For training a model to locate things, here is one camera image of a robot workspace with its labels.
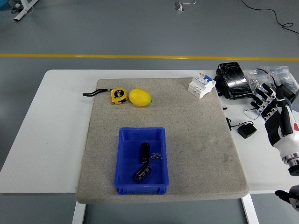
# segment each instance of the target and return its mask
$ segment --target blue plastic crate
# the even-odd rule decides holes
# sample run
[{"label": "blue plastic crate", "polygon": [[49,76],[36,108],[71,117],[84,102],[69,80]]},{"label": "blue plastic crate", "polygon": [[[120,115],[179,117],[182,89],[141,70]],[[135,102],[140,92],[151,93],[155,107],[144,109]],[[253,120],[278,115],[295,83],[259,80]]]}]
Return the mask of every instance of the blue plastic crate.
[{"label": "blue plastic crate", "polygon": [[0,0],[0,8],[7,4],[8,0]]},{"label": "blue plastic crate", "polygon": [[[142,166],[140,145],[150,145],[150,155],[160,159],[150,160],[151,173],[140,183],[133,175]],[[138,193],[165,194],[169,185],[166,135],[163,127],[122,127],[119,131],[118,153],[114,185],[120,195]]]}]

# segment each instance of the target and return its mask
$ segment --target clear plastic bag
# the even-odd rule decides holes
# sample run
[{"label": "clear plastic bag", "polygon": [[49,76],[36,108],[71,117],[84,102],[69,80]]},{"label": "clear plastic bag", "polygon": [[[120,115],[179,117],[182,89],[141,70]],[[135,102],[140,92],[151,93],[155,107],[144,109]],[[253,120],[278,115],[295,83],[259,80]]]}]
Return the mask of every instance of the clear plastic bag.
[{"label": "clear plastic bag", "polygon": [[277,85],[283,84],[293,93],[298,91],[299,85],[294,79],[293,75],[290,73],[288,66],[261,66],[261,68],[267,71],[269,75],[273,77]]},{"label": "clear plastic bag", "polygon": [[261,91],[265,91],[265,89],[262,87],[263,83],[266,83],[268,86],[274,85],[271,76],[263,70],[253,69],[244,71],[244,76],[247,79],[252,93],[255,95],[257,94],[256,88],[260,89]]},{"label": "clear plastic bag", "polygon": [[276,88],[274,82],[276,85],[283,84],[294,94],[299,89],[299,85],[290,73],[288,66],[261,66],[259,69],[245,71],[244,75],[254,94],[256,94],[256,88],[265,91],[262,87],[263,83],[266,83],[274,90]]}]

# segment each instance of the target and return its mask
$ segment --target tape measure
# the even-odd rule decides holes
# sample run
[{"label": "tape measure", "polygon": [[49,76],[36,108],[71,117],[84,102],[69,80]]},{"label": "tape measure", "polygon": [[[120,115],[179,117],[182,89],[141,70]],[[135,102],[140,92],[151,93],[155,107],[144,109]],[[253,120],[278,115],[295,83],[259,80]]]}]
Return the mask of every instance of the tape measure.
[{"label": "tape measure", "polygon": [[111,91],[111,100],[115,105],[122,104],[127,101],[127,91],[123,88],[117,88]]}]

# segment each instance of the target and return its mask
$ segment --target yellow lemon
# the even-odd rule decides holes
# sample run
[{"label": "yellow lemon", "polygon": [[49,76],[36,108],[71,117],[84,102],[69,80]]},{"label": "yellow lemon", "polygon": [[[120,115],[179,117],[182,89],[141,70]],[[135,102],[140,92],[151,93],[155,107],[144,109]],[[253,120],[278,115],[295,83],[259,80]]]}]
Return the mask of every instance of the yellow lemon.
[{"label": "yellow lemon", "polygon": [[151,103],[151,96],[145,89],[135,88],[129,93],[129,99],[136,106],[146,106]]}]

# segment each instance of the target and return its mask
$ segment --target cable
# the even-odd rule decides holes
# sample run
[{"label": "cable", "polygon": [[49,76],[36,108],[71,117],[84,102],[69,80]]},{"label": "cable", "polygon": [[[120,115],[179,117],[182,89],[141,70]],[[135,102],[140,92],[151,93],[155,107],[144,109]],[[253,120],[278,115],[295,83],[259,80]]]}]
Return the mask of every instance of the cable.
[{"label": "cable", "polygon": [[[33,10],[34,10],[34,8],[32,7],[32,11],[31,11],[30,13],[32,13],[32,12],[33,12]],[[28,13],[28,14],[26,13],[26,15],[29,15],[30,13]]]},{"label": "cable", "polygon": [[[262,70],[264,72],[266,72],[264,69],[255,69],[255,70]],[[269,74],[268,72],[266,72],[266,74]]]},{"label": "cable", "polygon": [[254,124],[252,121],[246,121],[246,122],[243,122],[243,123],[239,123],[237,125],[231,125],[230,124],[231,123],[231,119],[227,118],[227,121],[228,121],[228,126],[230,126],[230,127],[237,127],[237,126],[241,126],[241,125],[246,124],[246,123]]},{"label": "cable", "polygon": [[194,3],[181,3],[181,5],[195,5],[195,4],[196,4],[196,1],[197,1],[197,0],[195,0]]},{"label": "cable", "polygon": [[292,112],[293,111],[293,107],[292,107],[292,104],[291,104],[290,100],[287,97],[285,97],[285,101],[288,103],[290,111]]},{"label": "cable", "polygon": [[258,119],[258,117],[261,115],[261,113],[258,114],[258,116],[256,118],[251,118],[250,116],[248,116],[245,112],[248,112],[248,111],[252,111],[252,110],[256,110],[256,108],[252,108],[252,109],[247,109],[244,111],[244,114],[246,115],[246,117],[252,119],[252,120],[256,120]]},{"label": "cable", "polygon": [[270,75],[270,76],[271,76],[271,78],[273,79],[273,82],[274,82],[275,87],[278,87],[278,85],[277,85],[276,82],[275,82],[274,77],[273,77],[272,75]]},{"label": "cable", "polygon": [[258,8],[252,8],[248,5],[245,4],[245,2],[243,0],[241,0],[243,2],[243,4],[245,6],[247,6],[248,8],[251,8],[251,9],[254,9],[254,10],[257,10],[257,11],[272,11],[274,12],[275,14],[275,19],[276,19],[276,22],[283,28],[283,29],[286,29],[286,30],[289,30],[289,31],[292,31],[296,34],[299,34],[298,32],[296,32],[295,30],[292,30],[292,29],[288,29],[289,27],[292,27],[294,25],[294,23],[292,22],[288,22],[288,23],[285,23],[285,24],[281,24],[280,22],[278,22],[278,19],[277,19],[277,16],[276,16],[276,12],[273,10],[273,9],[258,9]]},{"label": "cable", "polygon": [[10,11],[12,14],[15,14],[16,12],[20,12],[22,11],[22,8],[16,8],[15,5],[16,3],[22,5],[22,2],[20,0],[12,0],[14,2],[14,5],[11,6],[11,1],[8,1],[7,4],[11,7]]}]

